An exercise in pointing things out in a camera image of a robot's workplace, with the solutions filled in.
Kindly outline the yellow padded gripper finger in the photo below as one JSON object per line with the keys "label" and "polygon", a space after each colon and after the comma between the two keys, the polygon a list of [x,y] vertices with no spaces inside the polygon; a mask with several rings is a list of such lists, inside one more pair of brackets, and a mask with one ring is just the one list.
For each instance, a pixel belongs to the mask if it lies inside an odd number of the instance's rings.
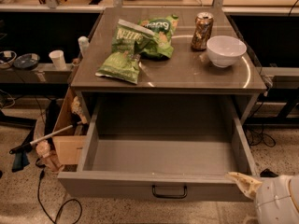
{"label": "yellow padded gripper finger", "polygon": [[257,194],[258,188],[262,185],[262,182],[239,172],[228,172],[225,175],[226,178],[236,183],[240,191],[249,199],[254,200]]}

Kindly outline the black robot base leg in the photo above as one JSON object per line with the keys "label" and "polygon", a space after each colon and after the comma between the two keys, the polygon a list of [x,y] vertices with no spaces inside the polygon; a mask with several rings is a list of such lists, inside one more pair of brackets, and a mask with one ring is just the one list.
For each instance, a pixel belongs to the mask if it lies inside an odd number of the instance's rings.
{"label": "black robot base leg", "polygon": [[260,173],[260,177],[277,177],[277,176],[278,176],[277,174],[275,174],[274,172],[272,172],[269,169],[264,169]]}

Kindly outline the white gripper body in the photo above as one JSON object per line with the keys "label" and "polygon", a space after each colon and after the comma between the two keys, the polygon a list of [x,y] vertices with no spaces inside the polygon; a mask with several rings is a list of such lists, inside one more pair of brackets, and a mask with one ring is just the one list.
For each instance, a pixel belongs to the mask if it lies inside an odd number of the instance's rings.
{"label": "white gripper body", "polygon": [[299,176],[265,179],[254,205],[259,224],[299,224]]}

